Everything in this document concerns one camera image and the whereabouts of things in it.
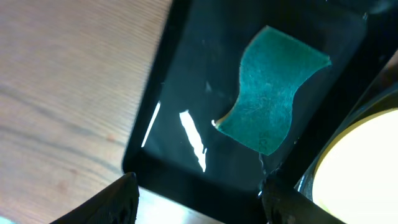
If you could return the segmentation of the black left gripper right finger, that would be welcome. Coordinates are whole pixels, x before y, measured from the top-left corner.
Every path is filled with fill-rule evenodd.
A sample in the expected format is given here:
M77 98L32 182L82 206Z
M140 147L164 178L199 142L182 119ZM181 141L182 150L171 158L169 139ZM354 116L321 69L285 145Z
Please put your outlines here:
M343 224L274 174L263 182L262 205L272 224Z

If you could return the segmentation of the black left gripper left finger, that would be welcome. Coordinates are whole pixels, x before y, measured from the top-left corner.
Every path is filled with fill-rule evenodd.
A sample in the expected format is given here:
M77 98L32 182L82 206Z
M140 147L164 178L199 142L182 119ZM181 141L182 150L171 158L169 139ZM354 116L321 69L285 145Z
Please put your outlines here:
M52 223L135 224L139 204L136 175L128 172Z

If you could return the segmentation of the yellow plate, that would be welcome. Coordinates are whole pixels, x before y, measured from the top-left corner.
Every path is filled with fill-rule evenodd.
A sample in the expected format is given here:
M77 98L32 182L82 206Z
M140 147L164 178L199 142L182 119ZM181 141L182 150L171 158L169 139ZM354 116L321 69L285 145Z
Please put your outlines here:
M345 223L397 223L397 109L332 140L316 165L312 198Z

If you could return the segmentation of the green yellow sponge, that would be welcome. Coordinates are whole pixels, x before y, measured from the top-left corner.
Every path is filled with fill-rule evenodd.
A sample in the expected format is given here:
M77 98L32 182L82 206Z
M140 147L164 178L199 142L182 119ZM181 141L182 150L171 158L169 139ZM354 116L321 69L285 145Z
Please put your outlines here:
M215 128L253 151L273 154L289 133L297 90L330 65L327 54L264 27L244 49L238 97Z

